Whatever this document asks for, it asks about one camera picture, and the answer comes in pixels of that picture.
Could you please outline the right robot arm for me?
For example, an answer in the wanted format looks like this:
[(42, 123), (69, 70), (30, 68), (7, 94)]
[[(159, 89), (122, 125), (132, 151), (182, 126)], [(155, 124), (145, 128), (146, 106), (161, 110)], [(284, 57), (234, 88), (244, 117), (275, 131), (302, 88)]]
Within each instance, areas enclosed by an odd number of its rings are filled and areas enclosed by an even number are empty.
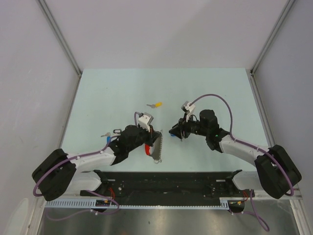
[(239, 170), (231, 176), (231, 181), (225, 184), (230, 196), (238, 196), (244, 189), (256, 189), (279, 199), (290, 193), (302, 179), (284, 147), (277, 144), (272, 147), (255, 146), (232, 138), (219, 126), (212, 110), (202, 110), (199, 119), (184, 115), (169, 133), (181, 140), (190, 134), (203, 136), (211, 150), (233, 155), (256, 168), (256, 171)]

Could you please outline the red handled keyring holder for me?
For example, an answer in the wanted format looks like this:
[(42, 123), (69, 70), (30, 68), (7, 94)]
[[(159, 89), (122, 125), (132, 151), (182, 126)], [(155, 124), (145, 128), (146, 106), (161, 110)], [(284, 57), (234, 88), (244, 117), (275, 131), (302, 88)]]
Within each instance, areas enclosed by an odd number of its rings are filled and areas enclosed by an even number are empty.
[(156, 131), (157, 138), (152, 146), (145, 145), (145, 154), (154, 160), (155, 164), (161, 163), (161, 152), (162, 152), (162, 131)]

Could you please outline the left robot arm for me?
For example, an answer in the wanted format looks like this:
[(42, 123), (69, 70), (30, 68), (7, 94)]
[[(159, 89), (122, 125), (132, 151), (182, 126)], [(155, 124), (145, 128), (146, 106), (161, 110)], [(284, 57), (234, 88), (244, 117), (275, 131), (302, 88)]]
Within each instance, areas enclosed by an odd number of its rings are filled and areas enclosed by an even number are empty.
[(152, 148), (149, 156), (158, 161), (161, 141), (160, 131), (128, 125), (119, 134), (111, 136), (100, 150), (71, 155), (61, 148), (56, 149), (33, 171), (33, 195), (46, 201), (64, 194), (105, 195), (110, 183), (101, 167), (121, 163), (130, 152), (141, 146)]

